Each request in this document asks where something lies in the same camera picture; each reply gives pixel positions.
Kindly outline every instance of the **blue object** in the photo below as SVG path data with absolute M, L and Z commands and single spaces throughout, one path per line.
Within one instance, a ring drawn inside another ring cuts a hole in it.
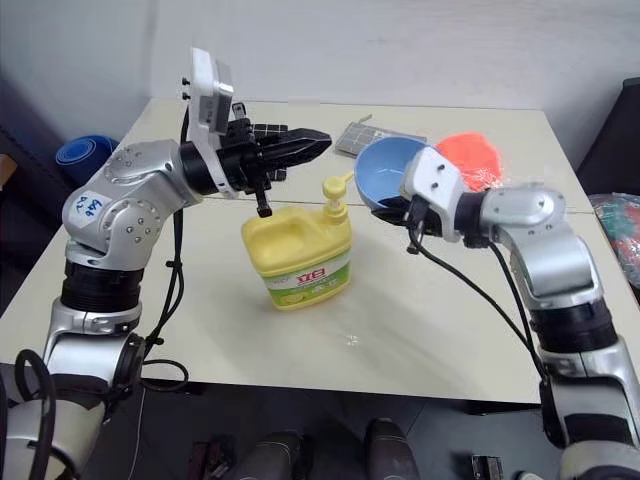
M 385 208 L 379 202 L 397 197 L 407 164 L 426 147 L 408 137 L 386 137 L 367 146 L 356 158 L 355 178 L 360 198 L 371 209 Z
M 89 135 L 65 143 L 56 163 L 78 185 L 84 185 L 111 156 L 118 142 L 104 135 Z

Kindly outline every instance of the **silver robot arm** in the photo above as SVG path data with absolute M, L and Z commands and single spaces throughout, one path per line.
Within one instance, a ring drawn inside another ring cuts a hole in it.
M 545 432 L 564 449 L 560 479 L 640 478 L 640 385 L 589 249 L 565 219 L 564 197 L 539 186 L 469 193 L 431 147 L 406 169 L 401 191 L 416 237 L 427 230 L 511 252 L 544 365 Z
M 228 69 L 198 49 L 193 65 L 191 82 L 183 80 L 190 85 L 191 141 L 125 147 L 64 205 L 66 279 L 43 355 L 57 397 L 55 430 L 38 480 L 79 477 L 102 424 L 140 380 L 150 347 L 134 333 L 140 282 L 166 219 L 218 191 L 255 194 L 258 213 L 270 215 L 264 191 L 272 173 L 311 161 L 331 144 L 307 129 L 256 139 L 244 115 L 228 122 Z M 25 401 L 8 415 L 6 480 L 30 478 L 41 418 L 51 412 L 51 399 L 21 393 Z

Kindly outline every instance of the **dish soap bottle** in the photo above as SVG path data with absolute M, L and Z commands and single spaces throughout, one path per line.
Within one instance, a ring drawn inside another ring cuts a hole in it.
M 251 263 L 280 310 L 313 305 L 349 283 L 351 225 L 342 197 L 353 172 L 329 177 L 322 209 L 285 207 L 242 226 Z

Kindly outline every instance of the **white mount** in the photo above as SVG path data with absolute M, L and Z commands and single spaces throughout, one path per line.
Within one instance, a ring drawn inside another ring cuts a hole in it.
M 407 199 L 414 195 L 429 202 L 442 222 L 442 238 L 456 242 L 460 234 L 455 231 L 456 208 L 467 187 L 460 170 L 433 147 L 416 153 L 404 171 L 400 193 Z
M 205 50 L 192 48 L 191 57 L 188 138 L 202 155 L 218 191 L 226 198 L 237 198 L 238 192 L 229 185 L 216 154 L 219 136 L 227 133 L 233 98 L 231 72 L 226 64 L 212 62 Z

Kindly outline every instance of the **black cable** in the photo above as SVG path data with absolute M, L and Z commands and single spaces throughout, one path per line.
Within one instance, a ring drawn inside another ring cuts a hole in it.
M 187 131 L 189 129 L 189 107 L 184 112 L 182 119 L 182 127 L 180 129 L 180 144 L 187 141 Z M 162 343 L 160 340 L 160 332 L 162 328 L 167 324 L 171 316 L 176 312 L 182 297 L 184 296 L 184 273 L 182 271 L 182 234 L 184 227 L 184 213 L 182 210 L 178 210 L 173 214 L 173 241 L 174 241 L 174 254 L 173 260 L 167 262 L 167 266 L 171 267 L 171 278 L 169 280 L 169 288 L 167 289 L 167 295 L 164 300 L 164 306 L 160 319 L 157 325 L 151 331 L 151 333 L 145 339 L 145 358 L 151 352 L 151 349 L 155 345 Z M 178 293 L 175 300 L 173 300 L 173 293 L 175 291 L 176 283 L 178 285 Z
M 22 400 L 28 402 L 29 400 L 33 400 L 33 393 L 29 390 L 29 385 L 27 385 L 27 379 L 24 372 L 24 365 L 22 365 L 21 370 L 18 370 L 18 366 L 14 367 L 14 376 L 15 376 L 15 384 L 18 388 L 18 393 L 22 397 Z
M 189 129 L 189 107 L 184 112 L 184 118 L 182 120 L 182 128 L 180 129 L 180 144 L 184 144 L 187 141 L 187 131 Z M 147 358 L 149 352 L 155 345 L 162 343 L 160 340 L 160 333 L 162 328 L 167 324 L 171 316 L 176 312 L 182 297 L 184 296 L 184 272 L 182 271 L 182 234 L 184 229 L 184 213 L 182 210 L 178 210 L 173 214 L 173 242 L 174 253 L 173 260 L 167 262 L 167 266 L 171 267 L 171 278 L 169 280 L 169 288 L 167 289 L 167 295 L 164 300 L 164 306 L 158 324 L 151 331 L 151 333 L 145 339 L 145 353 L 144 357 Z M 175 292 L 176 284 L 178 285 L 178 292 L 175 299 L 173 294 Z M 154 392 L 174 392 L 182 389 L 189 382 L 189 371 L 184 365 L 175 360 L 156 359 L 145 360 L 143 365 L 153 364 L 165 364 L 172 365 L 180 370 L 183 374 L 183 379 L 176 385 L 170 387 L 160 386 L 154 384 L 148 380 L 140 380 L 140 384 L 147 390 Z
M 182 372 L 183 378 L 180 382 L 171 386 L 161 386 L 157 385 L 149 380 L 140 380 L 140 384 L 146 388 L 147 390 L 151 390 L 153 392 L 175 392 L 177 390 L 182 389 L 185 385 L 189 383 L 189 371 L 187 368 L 182 365 L 180 362 L 176 362 L 175 360 L 168 360 L 165 358 L 158 358 L 154 360 L 145 360 L 142 365 L 172 365 L 176 367 L 178 370 Z
M 9 420 L 9 398 L 4 388 L 2 376 L 0 376 L 0 477 L 4 471 L 4 454 L 7 450 L 7 432 Z
M 47 473 L 53 443 L 56 422 L 56 391 L 47 366 L 33 350 L 25 349 L 18 353 L 15 363 L 16 381 L 20 377 L 20 380 L 26 384 L 24 372 L 27 362 L 31 365 L 38 380 L 38 397 L 42 400 L 38 442 L 33 455 L 29 480 L 42 480 Z
M 518 289 L 516 288 L 516 284 L 513 281 L 513 277 L 511 276 L 511 272 L 509 271 L 509 267 L 507 266 L 507 262 L 502 255 L 502 252 L 498 249 L 495 243 L 490 242 L 489 248 L 493 252 L 493 254 L 498 259 L 498 263 L 500 264 L 500 268 L 502 269 L 502 273 L 504 273 L 505 278 L 507 279 L 507 283 L 509 284 L 509 289 L 511 289 L 511 294 L 513 295 L 513 299 L 516 301 L 516 305 L 518 306 L 518 312 L 520 313 L 520 319 L 522 320 L 522 327 L 524 328 L 524 334 L 527 339 L 527 343 L 529 344 L 529 353 L 531 353 L 531 359 L 533 360 L 533 364 L 538 371 L 538 374 L 541 378 L 546 376 L 544 371 L 544 367 L 542 366 L 542 361 L 540 357 L 536 354 L 535 346 L 533 344 L 533 336 L 531 335 L 531 328 L 529 327 L 529 322 L 527 321 L 527 313 L 524 309 L 524 305 L 522 304 L 522 299 L 520 298 L 520 294 L 518 293 Z
M 187 105 L 184 111 L 184 117 L 182 117 L 182 127 L 180 127 L 180 145 L 186 143 L 187 132 L 189 130 L 189 106 Z
M 522 335 L 522 332 L 518 329 L 518 327 L 516 327 L 516 325 L 513 323 L 513 321 L 509 318 L 509 315 L 507 315 L 507 313 L 502 309 L 502 307 L 500 307 L 500 305 L 498 305 L 496 303 L 496 301 L 493 298 L 491 298 L 487 292 L 482 290 L 478 285 L 476 285 L 469 277 L 467 277 L 460 270 L 458 270 L 457 268 L 455 268 L 452 265 L 449 265 L 447 262 L 445 262 L 444 260 L 441 260 L 440 258 L 436 257 L 431 252 L 429 252 L 426 248 L 424 248 L 422 246 L 422 244 L 420 244 L 418 242 L 418 239 L 416 237 L 416 233 L 415 233 L 414 229 L 407 228 L 407 231 L 409 232 L 409 239 L 411 240 L 411 243 L 418 249 L 418 251 L 422 255 L 427 257 L 429 260 L 431 260 L 436 265 L 444 268 L 449 273 L 452 273 L 453 275 L 458 277 L 460 280 L 462 280 L 464 283 L 466 283 L 469 287 L 471 287 L 472 290 L 474 290 L 476 293 L 478 293 L 478 295 L 480 295 L 487 302 L 489 302 L 489 304 L 493 308 L 496 309 L 496 311 L 500 314 L 500 316 L 504 319 L 504 321 L 507 322 L 507 325 L 509 325 L 509 328 L 511 328 L 511 330 L 513 330 L 513 333 L 516 334 L 516 336 L 522 342 L 524 347 L 527 350 L 529 350 L 529 352 L 533 352 L 535 354 L 535 350 L 533 350 L 533 346 L 530 346 L 527 343 L 527 339 L 524 337 L 524 335 Z

